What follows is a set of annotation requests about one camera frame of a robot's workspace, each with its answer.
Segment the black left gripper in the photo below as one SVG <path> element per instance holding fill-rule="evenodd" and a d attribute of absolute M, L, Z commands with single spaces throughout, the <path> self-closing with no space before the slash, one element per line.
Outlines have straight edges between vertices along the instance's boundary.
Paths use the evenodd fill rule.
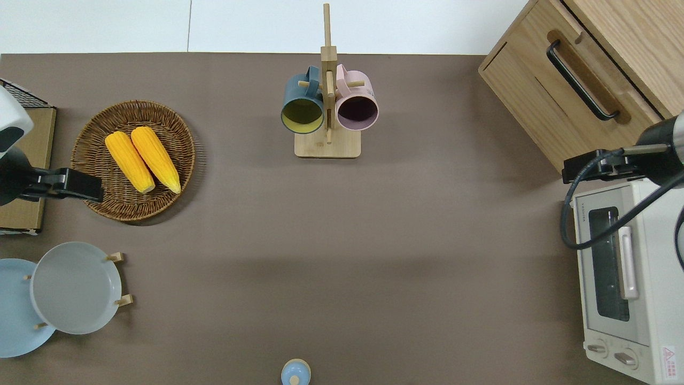
<path fill-rule="evenodd" d="M 101 178 L 75 169 L 32 168 L 28 181 L 28 186 L 21 192 L 21 199 L 25 201 L 75 197 L 99 204 L 104 202 Z"/>

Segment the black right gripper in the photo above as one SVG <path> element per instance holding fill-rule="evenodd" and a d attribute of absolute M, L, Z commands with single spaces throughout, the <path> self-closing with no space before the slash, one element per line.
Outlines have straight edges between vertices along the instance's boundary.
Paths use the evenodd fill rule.
<path fill-rule="evenodd" d="M 594 160 L 594 154 L 581 154 L 563 161 L 562 180 L 564 184 L 574 182 L 582 168 Z M 610 156 L 598 161 L 585 174 L 585 180 L 601 180 L 609 182 L 613 180 L 637 180 L 644 178 L 644 173 L 634 163 L 633 159 L 622 156 Z"/>

